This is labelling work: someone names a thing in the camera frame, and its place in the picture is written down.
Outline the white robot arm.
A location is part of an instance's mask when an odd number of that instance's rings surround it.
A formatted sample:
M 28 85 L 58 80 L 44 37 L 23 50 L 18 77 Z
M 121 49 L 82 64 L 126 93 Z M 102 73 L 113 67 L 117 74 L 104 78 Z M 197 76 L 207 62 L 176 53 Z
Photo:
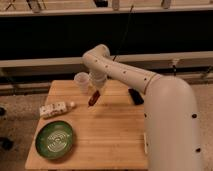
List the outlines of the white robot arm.
M 204 171 L 197 101 L 186 81 L 114 61 L 104 44 L 85 52 L 83 63 L 93 81 L 108 75 L 145 95 L 149 171 Z

